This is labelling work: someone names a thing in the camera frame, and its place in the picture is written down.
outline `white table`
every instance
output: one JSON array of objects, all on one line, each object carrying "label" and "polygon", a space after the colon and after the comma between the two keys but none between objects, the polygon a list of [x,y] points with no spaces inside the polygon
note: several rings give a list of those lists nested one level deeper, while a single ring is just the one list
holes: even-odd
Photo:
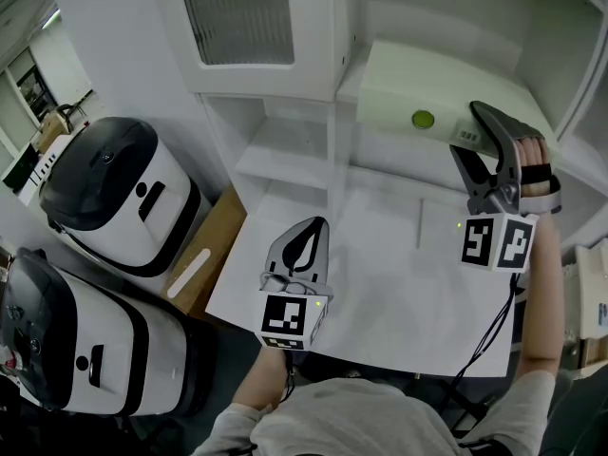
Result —
[{"label": "white table", "polygon": [[[328,284],[335,298],[313,351],[398,371],[455,375],[508,297],[508,274],[458,265],[466,196],[351,167],[332,231]],[[206,312],[253,330],[253,292],[272,242],[296,220],[250,215]],[[506,373],[513,310],[466,376]]]}]

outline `person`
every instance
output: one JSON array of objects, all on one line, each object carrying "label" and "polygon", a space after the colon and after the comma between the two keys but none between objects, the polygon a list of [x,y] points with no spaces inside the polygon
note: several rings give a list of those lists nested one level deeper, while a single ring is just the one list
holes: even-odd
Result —
[{"label": "person", "polygon": [[[542,140],[517,142],[521,165],[549,162]],[[542,196],[549,183],[525,185]],[[363,379],[334,378],[298,388],[283,403],[283,351],[262,348],[194,456],[219,455],[481,455],[538,454],[563,344],[560,235],[540,216],[530,254],[522,352],[514,383],[460,441],[434,409],[398,389]]]}]

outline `floor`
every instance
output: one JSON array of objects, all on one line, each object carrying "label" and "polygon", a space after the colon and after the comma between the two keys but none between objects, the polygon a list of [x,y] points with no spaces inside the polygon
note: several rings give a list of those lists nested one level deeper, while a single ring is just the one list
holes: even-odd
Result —
[{"label": "floor", "polygon": [[[157,443],[152,446],[153,451],[160,455],[171,456],[191,454],[208,437],[218,414],[230,404],[240,381],[256,359],[258,350],[259,342],[251,333],[232,328],[220,329],[214,383],[205,406],[192,417],[175,419],[177,424],[161,432]],[[480,401],[490,393],[503,393],[510,385],[517,362],[516,355],[511,358],[507,377],[500,379],[466,378],[460,384],[459,392],[472,401]],[[386,380],[406,395],[424,400],[435,408],[439,407],[445,395],[437,384],[441,380],[440,377],[423,376],[416,379],[411,373],[355,366],[319,355],[309,357],[302,367],[302,371],[307,377],[313,380],[332,378],[348,370],[358,370],[369,379]],[[450,404],[443,417],[451,426],[462,413],[455,404]],[[149,416],[132,418],[131,422],[140,437],[144,437],[165,419],[166,417],[163,416]]]}]

